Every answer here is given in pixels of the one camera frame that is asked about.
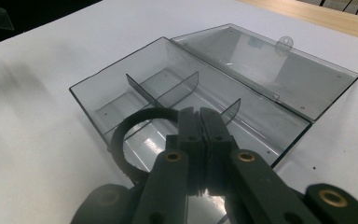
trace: white table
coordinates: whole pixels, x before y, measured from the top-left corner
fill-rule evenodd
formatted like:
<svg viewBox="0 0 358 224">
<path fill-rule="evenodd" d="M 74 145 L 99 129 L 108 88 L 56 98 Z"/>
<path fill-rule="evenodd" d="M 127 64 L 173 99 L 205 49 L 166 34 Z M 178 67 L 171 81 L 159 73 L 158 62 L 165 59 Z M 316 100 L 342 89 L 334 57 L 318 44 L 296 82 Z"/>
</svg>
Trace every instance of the white table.
<svg viewBox="0 0 358 224">
<path fill-rule="evenodd" d="M 237 1 L 104 0 L 0 43 L 0 223 L 69 223 L 106 183 L 130 186 L 68 88 L 153 40 L 234 23 L 358 72 L 358 38 Z M 358 199 L 358 81 L 276 168 L 294 189 Z"/>
</svg>

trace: screw hole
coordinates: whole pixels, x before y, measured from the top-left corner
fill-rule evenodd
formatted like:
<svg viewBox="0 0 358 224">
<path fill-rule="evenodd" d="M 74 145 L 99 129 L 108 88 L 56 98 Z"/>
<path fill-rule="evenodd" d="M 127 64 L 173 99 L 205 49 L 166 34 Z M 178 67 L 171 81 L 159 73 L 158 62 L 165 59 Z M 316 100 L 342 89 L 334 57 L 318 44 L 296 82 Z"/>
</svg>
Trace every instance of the screw hole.
<svg viewBox="0 0 358 224">
<path fill-rule="evenodd" d="M 165 160 L 167 161 L 179 161 L 181 159 L 182 159 L 181 155 L 176 152 L 172 152 L 165 155 Z"/>
<path fill-rule="evenodd" d="M 150 214 L 149 223 L 150 224 L 163 224 L 165 222 L 165 217 L 159 212 Z"/>
<path fill-rule="evenodd" d="M 298 215 L 296 215 L 294 213 L 285 213 L 284 220 L 286 220 L 286 222 L 290 223 L 290 224 L 302 224 L 303 223 L 303 220 L 301 219 L 301 217 L 299 217 Z"/>
<path fill-rule="evenodd" d="M 325 202 L 335 207 L 346 207 L 348 201 L 339 193 L 331 189 L 322 189 L 319 191 L 319 197 Z"/>
<path fill-rule="evenodd" d="M 238 158 L 241 161 L 254 161 L 255 160 L 255 156 L 248 152 L 242 152 L 242 153 L 238 154 Z"/>
</svg>

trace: plastic compartment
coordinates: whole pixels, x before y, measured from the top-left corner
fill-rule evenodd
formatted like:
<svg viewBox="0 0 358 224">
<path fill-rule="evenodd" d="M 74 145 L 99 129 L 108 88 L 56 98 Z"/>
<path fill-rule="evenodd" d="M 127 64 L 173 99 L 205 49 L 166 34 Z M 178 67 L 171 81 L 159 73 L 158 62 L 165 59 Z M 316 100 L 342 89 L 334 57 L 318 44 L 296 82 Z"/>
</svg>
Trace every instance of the plastic compartment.
<svg viewBox="0 0 358 224">
<path fill-rule="evenodd" d="M 318 119 L 358 78 L 352 71 L 293 49 L 288 36 L 276 42 L 233 24 L 173 40 L 310 121 Z"/>
<path fill-rule="evenodd" d="M 273 164 L 310 126 L 295 113 L 251 90 L 167 38 L 161 38 L 70 89 L 106 144 L 118 124 L 148 106 L 206 106 L 222 114 L 241 148 Z M 165 148 L 167 121 L 152 120 L 127 135 L 126 158 L 150 170 Z"/>
</svg>

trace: brass insert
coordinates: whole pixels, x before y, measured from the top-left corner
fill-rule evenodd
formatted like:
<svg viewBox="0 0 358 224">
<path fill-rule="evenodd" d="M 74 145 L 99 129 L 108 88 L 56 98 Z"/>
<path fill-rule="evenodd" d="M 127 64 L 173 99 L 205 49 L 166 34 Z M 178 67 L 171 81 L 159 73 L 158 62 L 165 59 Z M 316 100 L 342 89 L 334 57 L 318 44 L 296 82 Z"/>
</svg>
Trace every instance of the brass insert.
<svg viewBox="0 0 358 224">
<path fill-rule="evenodd" d="M 241 161 L 254 161 L 255 156 L 248 152 L 241 152 L 240 154 L 238 154 L 238 159 L 240 159 Z"/>
<path fill-rule="evenodd" d="M 179 161 L 182 159 L 182 156 L 179 153 L 172 152 L 165 155 L 166 161 Z"/>
<path fill-rule="evenodd" d="M 348 205 L 348 201 L 342 195 L 331 189 L 319 190 L 319 197 L 321 197 L 325 203 L 335 207 L 346 207 Z"/>
</svg>

